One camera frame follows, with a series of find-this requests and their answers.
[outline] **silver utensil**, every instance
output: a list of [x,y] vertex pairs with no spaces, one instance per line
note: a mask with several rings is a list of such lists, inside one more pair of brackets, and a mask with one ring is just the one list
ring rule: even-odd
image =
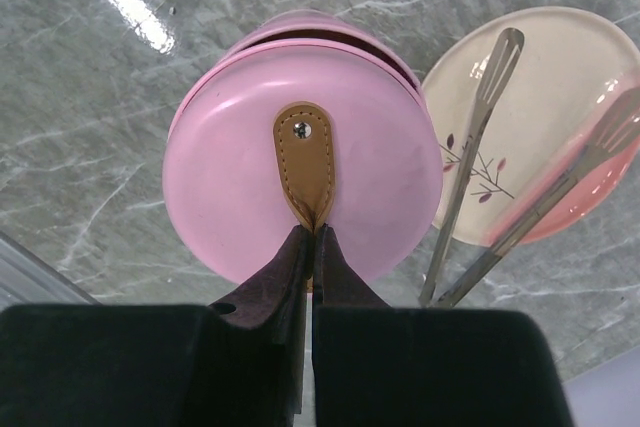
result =
[[467,142],[464,146],[458,165],[458,173],[456,174],[453,189],[449,196],[447,212],[444,216],[425,283],[420,293],[419,300],[423,306],[428,305],[433,298],[439,272],[447,255],[447,251],[449,250],[453,228],[458,220],[460,207],[464,200],[464,193],[471,177],[473,162],[476,159],[476,154],[480,147],[482,134],[484,134],[484,130],[489,122],[489,117],[491,117],[491,113],[498,99],[502,95],[502,92],[504,92],[504,88],[509,82],[511,74],[513,74],[523,47],[524,34],[520,30],[510,27],[500,33],[493,47],[493,51],[489,56],[487,66],[480,80],[480,85],[476,91],[471,114],[471,124],[467,133]]
[[533,229],[555,205],[591,171],[625,150],[640,135],[640,87],[625,91],[594,127],[584,147],[560,177],[436,302],[456,305],[487,273]]

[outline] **stitching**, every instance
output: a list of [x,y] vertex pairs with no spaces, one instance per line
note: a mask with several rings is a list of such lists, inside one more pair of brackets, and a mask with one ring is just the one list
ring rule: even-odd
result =
[[289,176],[287,175],[287,161],[284,157],[284,149],[282,148],[282,128],[284,127],[285,122],[287,122],[288,120],[291,120],[292,118],[297,116],[305,116],[305,115],[309,115],[311,117],[318,119],[322,123],[322,126],[324,127],[325,160],[327,163],[327,191],[325,192],[322,208],[320,209],[320,212],[317,212],[317,214],[320,214],[324,212],[324,210],[326,209],[327,204],[329,203],[329,194],[331,192],[331,157],[329,156],[329,132],[328,132],[327,124],[322,119],[322,117],[318,115],[314,115],[311,112],[300,111],[299,113],[290,114],[288,117],[283,119],[280,122],[280,127],[278,128],[278,139],[280,143],[280,157],[282,158],[282,168],[284,171],[284,183],[287,186],[287,192],[289,193],[289,197],[291,198],[293,203],[298,207],[299,210],[304,211],[302,206],[298,203],[298,201],[294,197],[293,192],[291,192],[291,188],[289,186]]

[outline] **leather handle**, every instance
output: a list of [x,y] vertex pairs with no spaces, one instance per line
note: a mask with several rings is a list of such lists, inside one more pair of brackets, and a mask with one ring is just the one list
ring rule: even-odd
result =
[[287,203],[300,224],[315,234],[327,220],[335,196],[329,116],[311,102],[290,104],[276,117],[273,138]]

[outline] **brown leather strap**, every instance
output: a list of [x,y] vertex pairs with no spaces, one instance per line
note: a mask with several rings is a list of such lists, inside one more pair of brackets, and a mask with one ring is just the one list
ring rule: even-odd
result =
[[296,102],[276,117],[273,137],[285,198],[300,224],[315,233],[335,194],[329,116],[310,102]]

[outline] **floral pattern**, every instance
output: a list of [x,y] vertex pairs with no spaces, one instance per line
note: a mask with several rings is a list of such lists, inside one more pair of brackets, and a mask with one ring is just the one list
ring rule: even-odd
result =
[[[446,161],[442,168],[442,171],[445,174],[452,171],[453,168],[460,163],[460,157],[453,152],[454,146],[455,138],[453,134],[449,134],[447,137],[446,145],[440,145],[446,153]],[[471,169],[471,177],[480,178],[479,188],[472,191],[469,195],[477,197],[480,204],[484,204],[490,200],[494,194],[504,194],[513,199],[513,195],[500,186],[500,173],[504,171],[507,166],[507,158],[503,157],[500,161],[494,164],[495,159],[493,157],[490,160],[485,161],[482,157],[482,153],[478,151],[476,159],[480,161],[480,167],[476,168],[474,166]]]

